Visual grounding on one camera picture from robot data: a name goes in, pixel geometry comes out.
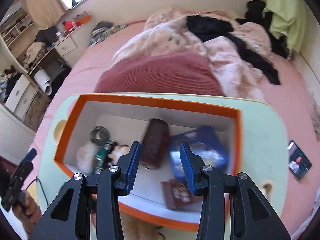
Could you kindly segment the person's left hand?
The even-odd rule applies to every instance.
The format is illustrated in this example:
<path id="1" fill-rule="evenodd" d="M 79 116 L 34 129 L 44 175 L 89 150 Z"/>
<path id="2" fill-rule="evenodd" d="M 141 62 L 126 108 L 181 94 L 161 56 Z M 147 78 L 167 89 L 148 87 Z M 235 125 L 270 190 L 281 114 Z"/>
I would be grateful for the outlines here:
<path id="1" fill-rule="evenodd" d="M 29 236 L 41 219 L 41 209 L 27 191 L 23 190 L 22 193 L 24 194 L 25 207 L 17 204 L 12 207 L 12 211 L 15 217 L 22 223 L 27 236 Z"/>

